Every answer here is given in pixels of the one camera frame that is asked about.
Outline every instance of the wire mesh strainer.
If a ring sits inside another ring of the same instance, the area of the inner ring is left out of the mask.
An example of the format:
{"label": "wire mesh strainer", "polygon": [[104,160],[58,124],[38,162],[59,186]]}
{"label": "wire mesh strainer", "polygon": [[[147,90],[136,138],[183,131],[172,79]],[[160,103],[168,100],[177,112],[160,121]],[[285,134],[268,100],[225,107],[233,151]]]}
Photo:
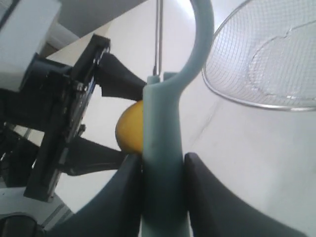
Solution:
{"label": "wire mesh strainer", "polygon": [[215,33],[203,78],[245,105],[315,110],[316,1],[244,2]]}

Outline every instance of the yellow fruit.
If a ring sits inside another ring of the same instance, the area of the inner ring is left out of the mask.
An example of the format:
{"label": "yellow fruit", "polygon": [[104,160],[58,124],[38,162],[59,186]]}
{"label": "yellow fruit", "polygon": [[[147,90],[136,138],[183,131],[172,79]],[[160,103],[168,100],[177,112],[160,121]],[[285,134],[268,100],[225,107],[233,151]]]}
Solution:
{"label": "yellow fruit", "polygon": [[118,120],[116,139],[119,147],[126,153],[143,151],[143,101],[127,108]]}

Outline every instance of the plastic handle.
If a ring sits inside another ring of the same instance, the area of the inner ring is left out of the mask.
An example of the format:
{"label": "plastic handle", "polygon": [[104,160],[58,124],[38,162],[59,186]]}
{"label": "plastic handle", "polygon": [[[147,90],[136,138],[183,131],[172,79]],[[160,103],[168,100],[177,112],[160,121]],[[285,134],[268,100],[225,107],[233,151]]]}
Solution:
{"label": "plastic handle", "polygon": [[199,74],[209,55],[214,19],[210,0],[191,0],[196,17],[196,40],[179,73],[148,78],[144,88],[145,206],[143,237],[188,237],[183,195],[183,154],[179,100],[185,87]]}

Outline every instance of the white table surface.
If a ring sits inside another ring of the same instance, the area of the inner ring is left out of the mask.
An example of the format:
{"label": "white table surface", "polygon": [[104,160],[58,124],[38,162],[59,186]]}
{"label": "white table surface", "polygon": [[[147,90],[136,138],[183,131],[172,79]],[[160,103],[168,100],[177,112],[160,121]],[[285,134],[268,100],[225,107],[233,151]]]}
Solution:
{"label": "white table surface", "polygon": [[[242,0],[213,0],[215,28]],[[166,0],[163,71],[179,71],[191,52],[195,22],[189,0]],[[152,73],[155,0],[148,0],[101,27],[111,52],[143,80]],[[91,35],[50,58],[73,65]],[[97,89],[84,117],[84,137],[118,149],[115,125],[131,101],[101,98]],[[272,112],[243,107],[212,94],[199,75],[181,105],[184,152],[196,152],[236,195],[263,213],[316,236],[315,113]],[[109,181],[114,171],[80,177],[63,175],[57,194],[78,211]]]}

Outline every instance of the lemon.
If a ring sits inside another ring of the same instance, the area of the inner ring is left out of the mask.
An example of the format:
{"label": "lemon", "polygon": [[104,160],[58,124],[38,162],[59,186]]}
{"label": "lemon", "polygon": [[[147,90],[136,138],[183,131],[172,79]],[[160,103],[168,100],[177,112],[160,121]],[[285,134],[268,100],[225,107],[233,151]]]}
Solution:
{"label": "lemon", "polygon": [[118,120],[115,135],[118,146],[126,153],[143,151],[143,101],[127,108]]}

